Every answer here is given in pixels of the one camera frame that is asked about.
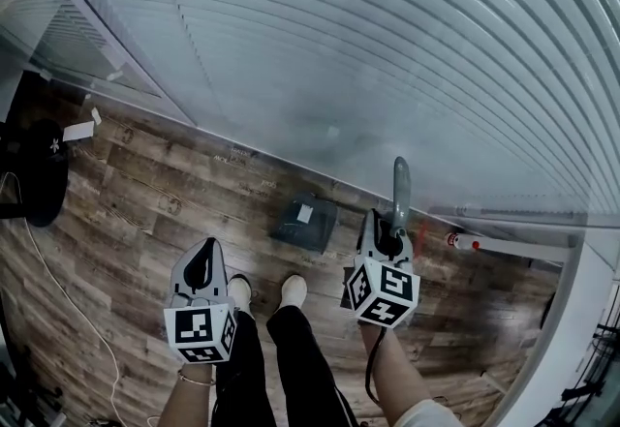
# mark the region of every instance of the white cable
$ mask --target white cable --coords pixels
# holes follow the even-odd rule
[[[12,177],[15,178],[15,181],[17,181],[17,194],[19,196],[19,202],[23,203],[23,201],[21,200],[21,187],[19,186],[19,179],[17,178],[17,176],[15,174],[13,174],[12,172],[7,172],[4,177],[2,178],[2,183],[0,183],[0,194],[2,193],[2,189],[4,188],[4,183],[7,180],[7,176],[11,175]],[[89,320],[89,318],[79,309],[78,305],[76,305],[76,303],[74,303],[74,300],[71,299],[71,296],[69,296],[69,294],[65,291],[65,289],[60,285],[60,283],[58,282],[58,280],[54,277],[54,275],[51,273],[51,270],[49,270],[49,267],[47,266],[47,262],[46,259],[44,259],[41,250],[39,250],[39,246],[37,245],[37,242],[35,241],[34,236],[32,235],[32,231],[30,230],[30,226],[28,225],[28,221],[25,219],[23,220],[24,224],[26,225],[26,230],[28,231],[28,235],[30,236],[30,240],[32,241],[32,245],[35,247],[35,250],[37,252],[37,255],[39,256],[39,259],[41,259],[41,262],[43,263],[43,266],[46,268],[47,274],[49,274],[49,277],[51,277],[51,280],[56,283],[56,286],[58,288],[60,288],[60,290],[62,291],[62,293],[65,295],[65,297],[67,298],[67,300],[69,300],[69,303],[71,303],[71,305],[76,309],[76,311],[84,318],[84,320],[86,320],[86,322],[88,322],[88,325],[90,325],[90,328],[93,329],[93,331],[95,332],[95,334],[97,334],[97,337],[99,339],[101,339],[101,342],[106,345],[106,348],[108,348],[109,354],[112,357],[112,361],[114,362],[114,369],[116,370],[116,379],[114,379],[114,382],[112,383],[112,392],[109,395],[109,402],[112,405],[112,408],[114,409],[114,413],[116,413],[116,416],[118,417],[118,420],[120,421],[121,425],[123,427],[127,427],[127,424],[124,422],[124,420],[122,419],[122,417],[120,416],[120,413],[118,412],[118,410],[116,409],[116,405],[114,405],[114,393],[116,392],[116,385],[118,384],[118,382],[120,381],[120,371],[118,370],[118,362],[116,361],[116,356],[114,355],[114,351],[112,351],[112,348],[109,346],[108,341],[106,341],[106,339],[104,338],[104,336],[101,335],[101,333],[97,330],[97,328],[95,327],[95,325],[93,325],[93,322],[91,322]],[[148,423],[149,427],[151,427],[150,422],[148,421],[148,419],[146,420],[146,423]]]

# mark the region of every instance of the white label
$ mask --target white label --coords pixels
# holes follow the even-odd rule
[[[74,139],[83,139],[85,137],[92,137],[95,134],[95,121],[82,122],[81,124],[74,124],[73,126],[67,126],[63,133],[63,141],[73,141]]]
[[[97,126],[99,126],[101,124],[101,115],[99,115],[99,110],[97,110],[96,107],[93,107],[93,109],[90,111],[90,115],[93,116],[93,119],[95,119],[95,123],[97,124]]]
[[[299,214],[297,215],[297,220],[308,224],[310,222],[310,216],[312,215],[312,207],[308,205],[301,205],[299,209]]]

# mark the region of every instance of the black cable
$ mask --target black cable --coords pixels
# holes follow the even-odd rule
[[[366,363],[366,393],[368,397],[380,407],[379,400],[375,397],[373,392],[370,390],[370,378],[372,377],[372,369],[375,366],[375,357],[377,356],[377,351],[379,350],[379,346],[383,343],[384,338],[386,337],[386,332],[388,329],[386,327],[381,328],[381,332],[377,337],[377,341],[375,341],[375,346],[372,347],[372,351],[368,355],[368,363]]]

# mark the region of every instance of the small box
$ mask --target small box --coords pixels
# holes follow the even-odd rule
[[[347,282],[356,317],[393,328],[418,306],[419,277],[369,257],[356,257]]]
[[[229,361],[236,321],[228,304],[164,310],[168,344],[186,363]]]

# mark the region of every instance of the black pants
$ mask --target black pants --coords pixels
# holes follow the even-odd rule
[[[278,310],[267,323],[278,348],[278,368],[290,427],[357,427],[312,334],[294,306]],[[237,316],[231,360],[217,366],[213,427],[275,426],[264,384],[264,359],[254,319]]]

